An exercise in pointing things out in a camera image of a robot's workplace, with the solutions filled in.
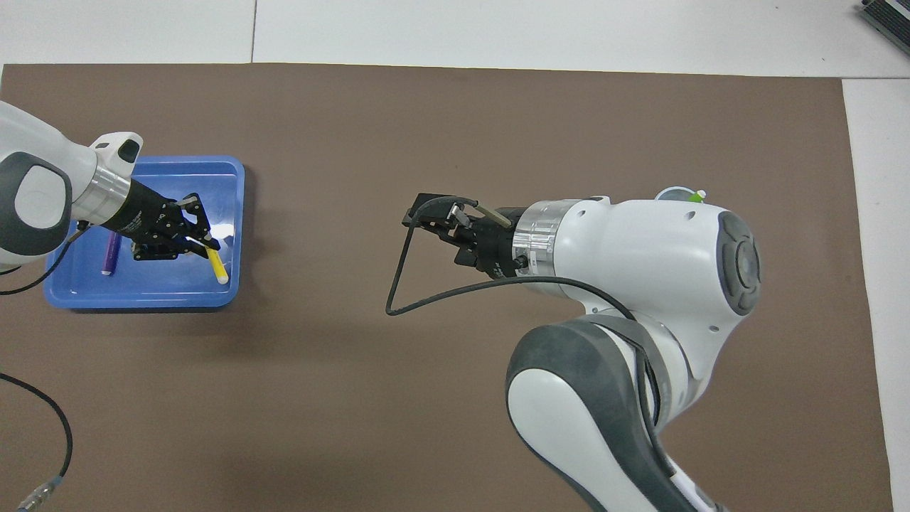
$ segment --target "cable connector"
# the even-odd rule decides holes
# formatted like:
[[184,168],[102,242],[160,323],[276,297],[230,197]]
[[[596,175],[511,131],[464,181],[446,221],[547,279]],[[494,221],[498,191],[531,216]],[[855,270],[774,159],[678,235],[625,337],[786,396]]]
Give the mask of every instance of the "cable connector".
[[44,482],[44,484],[38,486],[37,489],[32,491],[32,494],[28,495],[28,497],[19,504],[19,508],[16,509],[16,512],[34,512],[51,497],[51,494],[60,486],[61,482],[63,482],[61,476],[55,476]]

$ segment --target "brown mat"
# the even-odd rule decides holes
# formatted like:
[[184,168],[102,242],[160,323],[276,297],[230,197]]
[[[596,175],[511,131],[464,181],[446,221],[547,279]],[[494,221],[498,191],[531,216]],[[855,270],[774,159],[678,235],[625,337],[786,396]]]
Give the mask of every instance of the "brown mat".
[[[79,314],[5,298],[0,363],[70,415],[67,510],[585,510],[512,432],[503,379],[531,328],[583,313],[522,289],[388,318],[420,191],[491,206],[669,185],[759,237],[764,297],[703,400],[663,435],[734,512],[888,510],[841,85],[832,79],[405,67],[7,66],[3,100],[88,144],[230,154],[248,170],[224,311]],[[417,237],[399,300],[484,279]],[[40,265],[3,279],[11,288]],[[62,457],[4,387],[0,497]]]

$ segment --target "purple pen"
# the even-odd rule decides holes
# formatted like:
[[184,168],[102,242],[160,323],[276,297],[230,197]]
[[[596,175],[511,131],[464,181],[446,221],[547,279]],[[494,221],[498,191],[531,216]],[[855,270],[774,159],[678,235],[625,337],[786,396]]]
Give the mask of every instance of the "purple pen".
[[105,254],[105,265],[101,267],[103,275],[111,275],[116,269],[116,257],[120,252],[120,239],[123,237],[116,231],[111,231],[107,237],[107,253]]

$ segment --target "white robotic arm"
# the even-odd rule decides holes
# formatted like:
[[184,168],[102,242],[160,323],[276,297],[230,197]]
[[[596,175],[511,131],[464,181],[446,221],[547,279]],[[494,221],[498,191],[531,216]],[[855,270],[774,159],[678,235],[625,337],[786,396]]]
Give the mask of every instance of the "white robotic arm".
[[207,258],[205,247],[217,250],[197,194],[169,200],[130,178],[140,149],[142,138],[132,132],[80,146],[0,102],[0,274],[53,251],[71,220],[132,239],[137,259],[174,259],[190,251]]
[[[723,510],[657,435],[701,396],[726,338],[757,303],[758,250],[739,217],[681,189],[615,205],[595,197],[496,211],[420,194],[405,216],[389,314],[511,282],[584,305],[585,316],[521,339],[506,403],[528,448],[595,511]],[[456,263],[494,281],[392,310],[415,227],[458,246]]]

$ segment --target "green marker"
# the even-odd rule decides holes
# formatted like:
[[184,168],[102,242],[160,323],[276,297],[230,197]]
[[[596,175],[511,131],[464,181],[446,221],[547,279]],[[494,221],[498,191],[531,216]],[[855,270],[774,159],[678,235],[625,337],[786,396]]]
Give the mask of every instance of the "green marker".
[[688,200],[691,202],[704,202],[704,198],[706,198],[706,197],[708,197],[708,192],[705,192],[704,190],[699,190],[699,191],[695,192],[693,195],[689,196]]

